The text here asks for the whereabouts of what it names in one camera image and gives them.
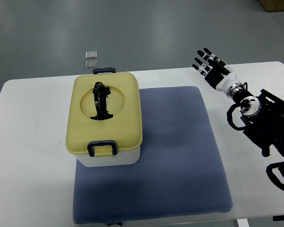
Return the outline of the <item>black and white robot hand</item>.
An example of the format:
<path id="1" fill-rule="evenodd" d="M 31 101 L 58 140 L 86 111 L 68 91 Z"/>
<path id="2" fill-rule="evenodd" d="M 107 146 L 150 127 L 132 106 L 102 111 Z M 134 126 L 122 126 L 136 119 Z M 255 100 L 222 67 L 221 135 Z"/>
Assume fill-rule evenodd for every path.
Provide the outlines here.
<path id="1" fill-rule="evenodd" d="M 192 67 L 198 71 L 205 81 L 214 89 L 218 90 L 218 85 L 226 79 L 226 76 L 231 74 L 231 70 L 226 67 L 226 63 L 219 59 L 207 48 L 203 51 L 198 50 L 197 54 L 205 61 L 202 62 L 199 58 L 195 58 L 197 63 Z"/>

